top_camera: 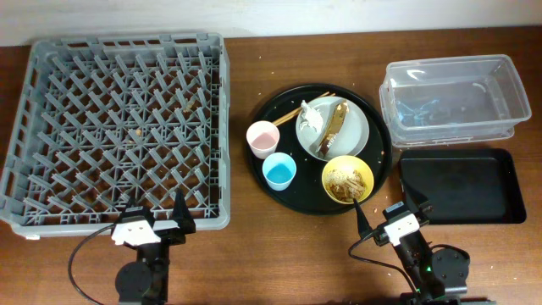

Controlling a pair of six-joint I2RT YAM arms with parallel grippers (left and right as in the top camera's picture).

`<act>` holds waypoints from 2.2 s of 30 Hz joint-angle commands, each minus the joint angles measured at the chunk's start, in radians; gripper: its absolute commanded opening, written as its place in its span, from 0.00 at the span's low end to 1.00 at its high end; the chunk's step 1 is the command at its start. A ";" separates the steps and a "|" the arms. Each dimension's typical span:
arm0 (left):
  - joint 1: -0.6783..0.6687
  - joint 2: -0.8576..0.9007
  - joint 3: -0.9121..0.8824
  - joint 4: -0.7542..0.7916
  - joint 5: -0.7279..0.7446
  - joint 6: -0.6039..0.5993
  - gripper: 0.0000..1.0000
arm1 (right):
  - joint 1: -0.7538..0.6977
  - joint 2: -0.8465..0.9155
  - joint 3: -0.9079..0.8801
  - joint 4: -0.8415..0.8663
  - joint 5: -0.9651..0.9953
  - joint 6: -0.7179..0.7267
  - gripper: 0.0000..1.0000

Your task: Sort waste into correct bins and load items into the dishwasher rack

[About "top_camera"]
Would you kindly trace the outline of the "food scraps and rice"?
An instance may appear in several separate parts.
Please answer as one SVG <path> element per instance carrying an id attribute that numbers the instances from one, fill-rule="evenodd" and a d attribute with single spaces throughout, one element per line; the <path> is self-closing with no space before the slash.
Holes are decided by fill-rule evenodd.
<path id="1" fill-rule="evenodd" d="M 345 172 L 334 169 L 329 172 L 326 187 L 335 199 L 341 202 L 354 202 L 360 200 L 367 185 L 356 170 Z"/>

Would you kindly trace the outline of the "yellow bowl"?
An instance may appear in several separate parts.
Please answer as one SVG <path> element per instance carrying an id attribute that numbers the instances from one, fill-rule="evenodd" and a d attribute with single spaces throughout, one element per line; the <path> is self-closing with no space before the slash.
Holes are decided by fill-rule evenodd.
<path id="1" fill-rule="evenodd" d="M 373 191 L 374 177 L 373 177 L 372 170 L 364 161 L 354 156 L 347 156 L 347 155 L 339 156 L 328 161 L 322 171 L 322 175 L 321 175 L 322 185 L 324 187 L 324 190 L 328 194 L 328 196 L 333 201 L 340 204 L 353 204 L 353 202 L 341 202 L 335 199 L 333 195 L 327 189 L 326 187 L 327 177 L 329 175 L 329 172 L 334 169 L 338 169 L 340 171 L 345 171 L 345 172 L 350 172 L 353 170 L 358 171 L 362 175 L 362 179 L 365 181 L 367 185 L 365 192 L 363 193 L 362 197 L 360 198 L 358 202 L 362 202 L 363 200 L 368 199 L 368 197 L 371 195 Z"/>

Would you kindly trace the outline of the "grey round plate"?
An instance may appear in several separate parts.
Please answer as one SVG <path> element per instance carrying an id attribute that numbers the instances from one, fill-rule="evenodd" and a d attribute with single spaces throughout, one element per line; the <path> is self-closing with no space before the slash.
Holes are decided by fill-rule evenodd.
<path id="1" fill-rule="evenodd" d="M 352 101 L 346 99 L 349 112 L 338 136 L 329 152 L 324 158 L 316 154 L 317 146 L 324 134 L 325 127 L 330 120 L 335 105 L 345 98 L 341 97 L 319 97 L 311 101 L 308 105 L 318 109 L 324 119 L 324 126 L 320 133 L 315 132 L 310 127 L 300 130 L 301 114 L 296 119 L 296 136 L 302 148 L 316 159 L 329 161 L 332 158 L 351 155 L 355 156 L 365 148 L 369 138 L 368 119 L 365 113 Z"/>

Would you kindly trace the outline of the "blue plastic cup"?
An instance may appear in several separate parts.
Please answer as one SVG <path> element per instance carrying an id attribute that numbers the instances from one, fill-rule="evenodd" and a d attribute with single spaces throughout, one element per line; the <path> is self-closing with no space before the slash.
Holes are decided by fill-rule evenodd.
<path id="1" fill-rule="evenodd" d="M 262 170 L 268 186 L 274 191 L 283 191 L 296 176 L 297 167 L 291 155 L 275 152 L 265 158 Z"/>

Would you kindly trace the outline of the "brown snack wrapper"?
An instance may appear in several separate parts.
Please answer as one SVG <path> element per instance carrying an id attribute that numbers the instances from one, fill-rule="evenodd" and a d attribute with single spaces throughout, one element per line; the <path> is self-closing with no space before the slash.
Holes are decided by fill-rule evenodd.
<path id="1" fill-rule="evenodd" d="M 346 115 L 349 112 L 348 103 L 345 99 L 341 99 L 334 108 L 331 114 L 330 120 L 326 125 L 324 134 L 321 137 L 320 143 L 317 146 L 316 154 L 320 158 L 324 158 L 329 149 L 332 147 L 335 138 L 338 136 L 342 125 L 346 119 Z"/>

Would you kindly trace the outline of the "pink plastic cup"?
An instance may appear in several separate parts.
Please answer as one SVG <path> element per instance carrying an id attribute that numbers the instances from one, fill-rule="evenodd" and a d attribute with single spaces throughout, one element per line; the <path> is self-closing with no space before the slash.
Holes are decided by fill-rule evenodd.
<path id="1" fill-rule="evenodd" d="M 265 159 L 275 152 L 279 139 L 278 127 L 265 120 L 251 124 L 246 131 L 246 141 L 252 153 L 260 159 Z"/>

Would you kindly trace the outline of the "white tissue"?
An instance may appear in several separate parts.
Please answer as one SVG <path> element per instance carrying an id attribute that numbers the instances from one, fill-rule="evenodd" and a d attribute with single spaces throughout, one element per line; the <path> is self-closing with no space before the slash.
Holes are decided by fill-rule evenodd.
<path id="1" fill-rule="evenodd" d="M 321 112 L 308 105 L 305 101 L 301 102 L 301 123 L 300 130 L 310 127 L 315 132 L 320 133 L 324 126 L 324 119 Z"/>

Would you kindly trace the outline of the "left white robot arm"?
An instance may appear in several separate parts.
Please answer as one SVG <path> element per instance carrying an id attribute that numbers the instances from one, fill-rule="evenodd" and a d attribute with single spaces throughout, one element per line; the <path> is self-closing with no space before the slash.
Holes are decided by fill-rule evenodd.
<path id="1" fill-rule="evenodd" d="M 112 239 L 117 245 L 136 250 L 136 260 L 124 265 L 115 278 L 120 304 L 165 304 L 169 289 L 169 249 L 185 243 L 196 232 L 196 224 L 182 190 L 175 193 L 172 219 L 175 226 L 154 230 L 150 208 L 129 199 L 127 208 L 113 223 Z"/>

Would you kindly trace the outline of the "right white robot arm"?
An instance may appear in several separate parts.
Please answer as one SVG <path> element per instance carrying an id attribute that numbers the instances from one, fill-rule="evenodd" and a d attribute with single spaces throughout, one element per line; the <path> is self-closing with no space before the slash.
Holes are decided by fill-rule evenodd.
<path id="1" fill-rule="evenodd" d="M 383 212 L 385 222 L 375 228 L 370 226 L 361 204 L 354 202 L 360 240 L 350 246 L 349 256 L 399 272 L 411 289 L 400 295 L 400 304 L 491 304 L 488 299 L 462 298 L 467 293 L 470 255 L 451 245 L 430 245 L 420 229 L 429 223 L 428 213 L 433 206 L 424 194 L 406 182 L 402 188 L 412 204 L 398 202 L 389 206 Z M 355 255 L 355 248 L 368 239 L 373 239 L 379 247 L 390 244 L 401 266 Z"/>

